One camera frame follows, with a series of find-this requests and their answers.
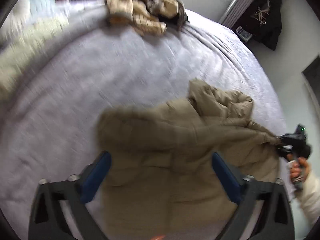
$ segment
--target hanging black coat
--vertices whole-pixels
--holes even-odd
[[[270,0],[269,15],[265,15],[266,24],[260,24],[260,21],[252,17],[258,11],[258,7],[266,8],[267,4],[268,0],[254,0],[240,17],[236,26],[241,26],[247,32],[252,33],[255,40],[275,50],[282,29],[280,13],[282,0]]]

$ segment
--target white sleeve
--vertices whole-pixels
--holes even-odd
[[[303,190],[296,193],[296,196],[303,213],[314,225],[320,216],[320,179],[312,171],[303,183]]]

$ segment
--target bed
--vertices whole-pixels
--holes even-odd
[[[65,180],[95,159],[95,124],[106,107],[148,107],[185,97],[188,81],[200,78],[250,95],[253,119],[276,135],[286,132],[270,81],[231,30],[187,10],[190,23],[181,32],[168,26],[163,37],[141,37],[130,26],[108,26],[107,9],[98,3],[87,10],[79,2],[61,5],[60,12],[77,13],[68,15],[69,26],[62,33],[46,41],[12,98],[1,105],[0,208],[21,239],[28,238],[38,181]],[[283,162],[279,177],[291,191]],[[87,207],[108,237],[126,239],[108,235],[102,205],[98,192]],[[66,216],[81,239],[68,210]],[[198,239],[199,234],[213,239],[225,223],[168,239]]]

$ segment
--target pillow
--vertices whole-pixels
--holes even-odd
[[[18,0],[0,29],[0,44],[22,32],[30,18],[30,0]]]

